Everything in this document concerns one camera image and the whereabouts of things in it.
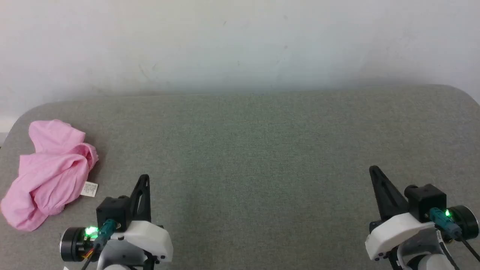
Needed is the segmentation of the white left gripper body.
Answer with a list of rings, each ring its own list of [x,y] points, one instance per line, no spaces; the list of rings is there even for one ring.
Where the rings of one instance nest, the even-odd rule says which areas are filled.
[[[116,264],[139,264],[147,253],[161,263],[173,261],[173,243],[166,229],[147,221],[133,221],[125,232],[112,236],[112,261]]]

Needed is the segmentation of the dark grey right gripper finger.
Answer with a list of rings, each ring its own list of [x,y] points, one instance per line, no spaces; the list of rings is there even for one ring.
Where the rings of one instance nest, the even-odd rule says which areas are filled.
[[[398,214],[409,212],[405,197],[378,166],[371,166],[369,173],[382,222]]]

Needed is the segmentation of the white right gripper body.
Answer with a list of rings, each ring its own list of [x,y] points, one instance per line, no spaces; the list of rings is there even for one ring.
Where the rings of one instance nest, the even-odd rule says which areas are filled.
[[[381,260],[394,247],[420,231],[434,227],[433,222],[421,223],[410,213],[398,214],[377,226],[367,236],[365,248],[370,260]]]

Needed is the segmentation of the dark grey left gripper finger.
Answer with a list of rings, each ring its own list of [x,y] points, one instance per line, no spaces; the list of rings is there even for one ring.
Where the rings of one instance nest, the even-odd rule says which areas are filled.
[[[133,221],[152,221],[150,202],[150,178],[142,174],[130,195],[130,211]]]

